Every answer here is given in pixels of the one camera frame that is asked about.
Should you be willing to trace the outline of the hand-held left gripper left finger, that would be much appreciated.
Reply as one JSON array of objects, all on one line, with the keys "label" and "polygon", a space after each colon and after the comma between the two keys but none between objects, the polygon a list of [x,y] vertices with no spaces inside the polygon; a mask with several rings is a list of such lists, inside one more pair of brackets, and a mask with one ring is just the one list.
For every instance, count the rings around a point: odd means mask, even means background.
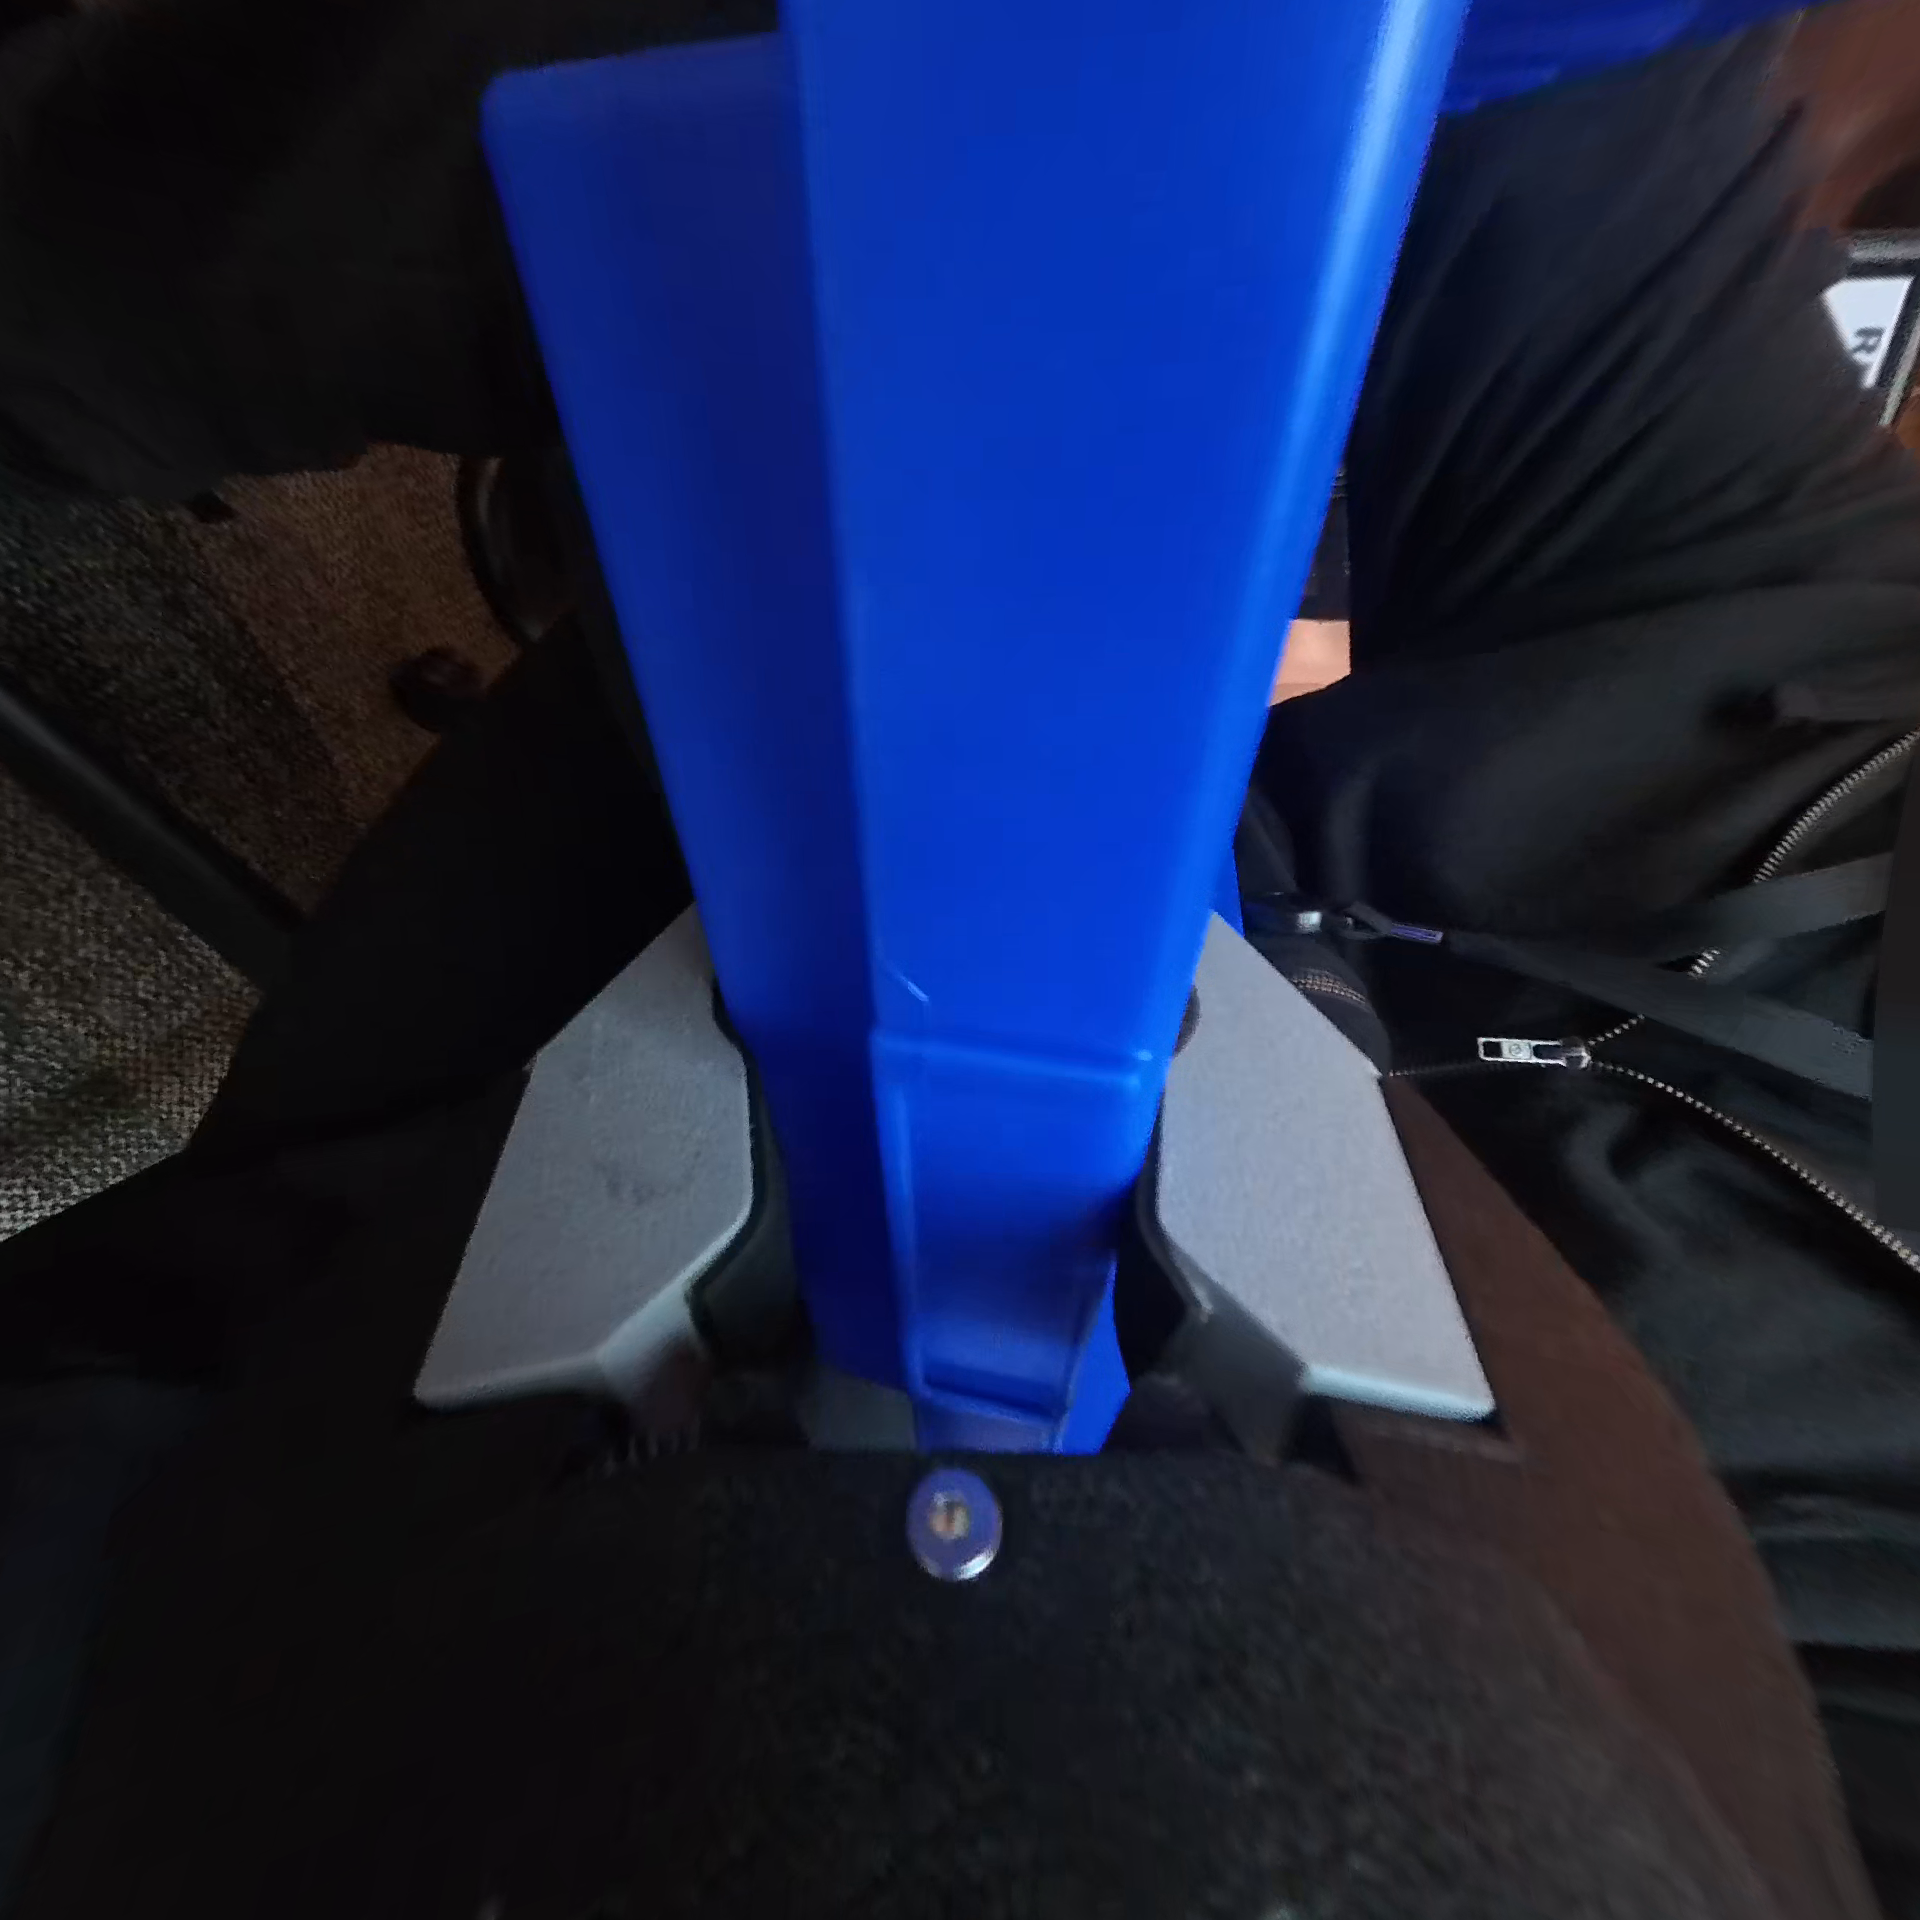
[{"label": "hand-held left gripper left finger", "polygon": [[686,908],[539,1053],[416,1400],[705,1408],[792,1330],[777,1151]]}]

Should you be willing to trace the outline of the blue plastic bin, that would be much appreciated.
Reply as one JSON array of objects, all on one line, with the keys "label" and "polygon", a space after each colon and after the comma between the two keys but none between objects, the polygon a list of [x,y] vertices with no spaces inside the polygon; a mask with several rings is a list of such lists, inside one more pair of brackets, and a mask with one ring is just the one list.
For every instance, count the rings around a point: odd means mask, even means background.
[{"label": "blue plastic bin", "polygon": [[783,6],[485,149],[833,1449],[1098,1449],[1442,107],[1787,6]]}]

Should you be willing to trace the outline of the person's black jacket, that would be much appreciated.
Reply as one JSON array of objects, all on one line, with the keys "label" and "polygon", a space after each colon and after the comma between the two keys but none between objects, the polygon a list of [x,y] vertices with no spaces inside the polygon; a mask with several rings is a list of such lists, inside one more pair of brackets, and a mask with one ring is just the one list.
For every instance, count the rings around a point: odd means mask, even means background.
[{"label": "person's black jacket", "polygon": [[1260,794],[1390,1059],[1696,1427],[1829,1730],[1915,1747],[1915,1232],[1866,1046],[1915,630],[1615,622],[1284,702]]}]

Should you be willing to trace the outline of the black office chair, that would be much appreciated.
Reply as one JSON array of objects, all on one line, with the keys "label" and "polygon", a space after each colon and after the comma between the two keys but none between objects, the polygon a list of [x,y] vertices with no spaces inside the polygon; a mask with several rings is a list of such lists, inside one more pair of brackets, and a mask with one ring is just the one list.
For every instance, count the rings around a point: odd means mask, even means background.
[{"label": "black office chair", "polygon": [[494,79],[709,6],[3,6],[3,492],[190,502],[559,423],[485,159]]}]

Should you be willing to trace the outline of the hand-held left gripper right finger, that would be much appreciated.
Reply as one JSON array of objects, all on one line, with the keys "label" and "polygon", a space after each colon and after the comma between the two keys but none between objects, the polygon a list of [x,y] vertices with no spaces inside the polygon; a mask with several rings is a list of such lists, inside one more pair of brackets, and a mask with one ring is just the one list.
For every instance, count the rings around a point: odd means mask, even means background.
[{"label": "hand-held left gripper right finger", "polygon": [[1124,1232],[1124,1364],[1264,1462],[1305,1405],[1499,1414],[1375,1059],[1226,920]]}]

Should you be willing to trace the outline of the black table frame bar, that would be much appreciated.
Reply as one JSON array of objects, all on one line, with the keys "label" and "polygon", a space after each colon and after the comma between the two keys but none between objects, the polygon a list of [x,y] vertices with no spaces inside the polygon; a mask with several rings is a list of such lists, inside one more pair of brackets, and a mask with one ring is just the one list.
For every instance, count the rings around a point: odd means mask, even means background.
[{"label": "black table frame bar", "polygon": [[13,676],[0,676],[0,763],[13,785],[240,980],[268,991],[288,978],[306,912]]}]

